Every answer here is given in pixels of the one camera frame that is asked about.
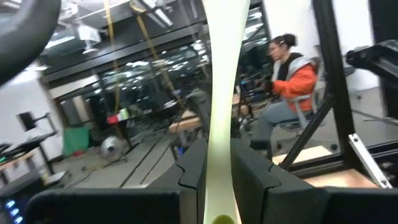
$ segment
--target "woman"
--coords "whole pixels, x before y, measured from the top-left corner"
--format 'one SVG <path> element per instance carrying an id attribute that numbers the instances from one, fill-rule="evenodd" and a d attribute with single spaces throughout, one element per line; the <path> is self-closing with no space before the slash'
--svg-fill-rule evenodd
<path id="1" fill-rule="evenodd" d="M 275 37 L 269 44 L 269 55 L 280 65 L 276 75 L 267 79 L 262 86 L 266 91 L 280 95 L 285 99 L 311 94 L 317 75 L 310 58 L 300 53 L 290 52 L 290 48 L 296 46 L 296 38 L 292 34 Z M 304 113 L 311 113 L 311 99 L 299 102 Z M 298 119 L 295 106 L 291 102 L 281 101 L 271 104 L 259 115 L 257 127 L 254 127 L 251 148 L 270 149 L 271 134 L 274 126 L 288 120 Z"/>

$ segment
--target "concrete floor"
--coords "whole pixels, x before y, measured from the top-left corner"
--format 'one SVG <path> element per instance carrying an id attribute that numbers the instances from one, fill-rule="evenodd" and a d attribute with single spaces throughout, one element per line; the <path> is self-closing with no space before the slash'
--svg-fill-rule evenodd
<path id="1" fill-rule="evenodd" d="M 362 96 L 361 100 L 357 99 L 358 93 L 353 94 L 351 97 L 352 109 L 382 118 L 382 104 L 378 88 L 366 90 L 359 94 Z M 365 121 L 369 118 L 356 113 L 353 113 L 353 118 L 356 131 L 367 146 L 398 139 L 397 126 L 380 121 Z M 294 133 L 275 128 L 272 135 L 272 143 L 275 145 L 276 140 L 293 136 L 295 136 Z M 332 143 L 338 144 L 333 111 L 328 113 L 323 126 L 317 129 L 313 138 L 328 140 L 328 142 L 321 143 L 326 148 L 329 148 Z M 122 184 L 124 184 L 124 187 L 147 185 L 162 175 L 174 163 L 172 152 L 167 147 L 171 139 L 171 135 L 165 134 L 156 144 L 157 139 L 144 142 L 127 155 L 128 162 L 121 162 L 105 169 L 94 171 L 88 178 L 73 187 L 118 188 Z M 288 152 L 293 144 L 290 146 L 286 145 L 285 148 L 275 152 L 275 154 Z M 320 145 L 320 143 L 310 141 L 306 147 L 317 145 Z M 72 179 L 79 181 L 87 176 L 86 172 L 81 171 L 83 166 L 101 163 L 103 164 L 104 162 L 99 155 L 90 152 L 79 158 L 63 161 L 57 164 L 55 169 L 58 171 L 69 170 L 73 175 Z"/>

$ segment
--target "pants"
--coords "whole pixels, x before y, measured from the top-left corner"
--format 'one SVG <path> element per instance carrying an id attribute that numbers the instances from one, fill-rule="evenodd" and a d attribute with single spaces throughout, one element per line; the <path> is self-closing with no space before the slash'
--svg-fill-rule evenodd
<path id="1" fill-rule="evenodd" d="M 286 101 L 273 103 L 259 115 L 257 124 L 253 127 L 253 139 L 270 142 L 275 125 L 298 118 Z"/>

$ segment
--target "blue light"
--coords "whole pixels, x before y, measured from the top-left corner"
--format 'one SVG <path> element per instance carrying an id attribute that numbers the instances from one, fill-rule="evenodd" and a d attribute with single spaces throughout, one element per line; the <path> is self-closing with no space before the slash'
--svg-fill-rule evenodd
<path id="1" fill-rule="evenodd" d="M 14 223 L 19 224 L 22 221 L 22 219 L 23 219 L 22 217 L 18 217 L 15 219 Z"/>
<path id="2" fill-rule="evenodd" d="M 15 205 L 15 201 L 11 200 L 11 201 L 7 202 L 6 207 L 11 208 L 14 205 Z"/>
<path id="3" fill-rule="evenodd" d="M 18 214 L 18 212 L 19 212 L 19 209 L 18 208 L 15 208 L 13 211 L 11 211 L 11 216 L 12 217 L 14 217 L 15 215 L 17 215 Z"/>

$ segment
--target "orange jacket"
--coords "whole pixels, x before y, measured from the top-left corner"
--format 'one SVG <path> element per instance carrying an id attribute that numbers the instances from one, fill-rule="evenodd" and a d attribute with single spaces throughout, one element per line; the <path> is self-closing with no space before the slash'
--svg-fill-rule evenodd
<path id="1" fill-rule="evenodd" d="M 317 75 L 315 74 L 313 67 L 308 64 L 298 69 L 291 79 L 287 81 L 276 80 L 274 82 L 273 91 L 286 99 L 292 99 L 298 96 L 311 94 L 316 82 Z M 300 101 L 299 105 L 303 111 L 311 110 L 311 98 Z M 292 102 L 289 102 L 289 107 L 294 112 L 297 112 Z"/>

